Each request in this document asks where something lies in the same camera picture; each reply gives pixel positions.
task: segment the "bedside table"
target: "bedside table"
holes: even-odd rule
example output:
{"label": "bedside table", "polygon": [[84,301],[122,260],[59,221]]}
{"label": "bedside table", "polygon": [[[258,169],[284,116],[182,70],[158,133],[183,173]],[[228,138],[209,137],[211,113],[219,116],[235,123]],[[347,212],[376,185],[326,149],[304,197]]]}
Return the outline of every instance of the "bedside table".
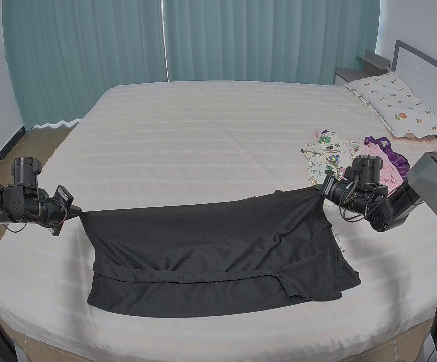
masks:
{"label": "bedside table", "polygon": [[375,54],[371,50],[365,50],[363,57],[360,57],[359,55],[356,57],[363,61],[363,69],[336,68],[336,77],[334,79],[335,86],[340,86],[349,83],[350,81],[367,78],[369,76],[383,75],[388,72],[389,60]]}

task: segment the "black baseboard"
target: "black baseboard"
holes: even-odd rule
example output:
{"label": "black baseboard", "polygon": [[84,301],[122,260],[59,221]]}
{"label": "black baseboard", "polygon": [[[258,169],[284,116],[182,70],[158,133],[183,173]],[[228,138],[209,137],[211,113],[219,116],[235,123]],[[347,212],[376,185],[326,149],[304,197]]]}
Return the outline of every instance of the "black baseboard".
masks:
{"label": "black baseboard", "polygon": [[26,129],[24,129],[24,126],[20,128],[16,134],[9,140],[8,143],[1,149],[1,159],[5,159],[6,155],[9,154],[9,152],[12,150],[14,146],[21,140],[21,138],[26,134]]}

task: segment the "white bed sheet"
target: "white bed sheet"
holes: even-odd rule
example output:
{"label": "white bed sheet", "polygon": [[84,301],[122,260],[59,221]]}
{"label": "white bed sheet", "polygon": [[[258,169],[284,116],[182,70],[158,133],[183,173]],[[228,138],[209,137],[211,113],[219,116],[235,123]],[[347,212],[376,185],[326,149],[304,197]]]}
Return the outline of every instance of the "white bed sheet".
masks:
{"label": "white bed sheet", "polygon": [[[396,139],[345,87],[262,82],[118,86],[45,165],[83,210],[237,200],[309,186],[300,147],[314,131],[389,136],[414,164],[437,140]],[[333,302],[208,318],[139,318],[87,305],[94,249],[79,219],[57,238],[35,225],[0,242],[0,316],[96,361],[332,361],[434,314],[437,218],[421,205],[388,232],[325,208],[360,286]]]}

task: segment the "pink garment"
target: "pink garment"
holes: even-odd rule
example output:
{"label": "pink garment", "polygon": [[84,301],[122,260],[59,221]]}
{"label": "pink garment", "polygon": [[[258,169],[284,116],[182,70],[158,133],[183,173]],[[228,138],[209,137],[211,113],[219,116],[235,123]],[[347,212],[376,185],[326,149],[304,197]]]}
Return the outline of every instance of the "pink garment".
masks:
{"label": "pink garment", "polygon": [[403,178],[400,176],[398,169],[396,169],[386,153],[382,151],[378,145],[371,142],[364,145],[361,155],[367,154],[377,155],[383,159],[383,169],[381,169],[380,173],[380,182],[381,184],[388,186],[389,192],[402,184]]}

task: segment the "patterned pillow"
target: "patterned pillow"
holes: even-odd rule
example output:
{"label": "patterned pillow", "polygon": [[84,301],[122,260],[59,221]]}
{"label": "patterned pillow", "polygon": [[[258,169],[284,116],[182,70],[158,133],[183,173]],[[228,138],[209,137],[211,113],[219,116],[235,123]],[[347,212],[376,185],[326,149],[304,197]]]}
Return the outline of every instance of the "patterned pillow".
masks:
{"label": "patterned pillow", "polygon": [[371,76],[345,85],[371,106],[391,134],[421,138],[437,135],[437,115],[394,73]]}

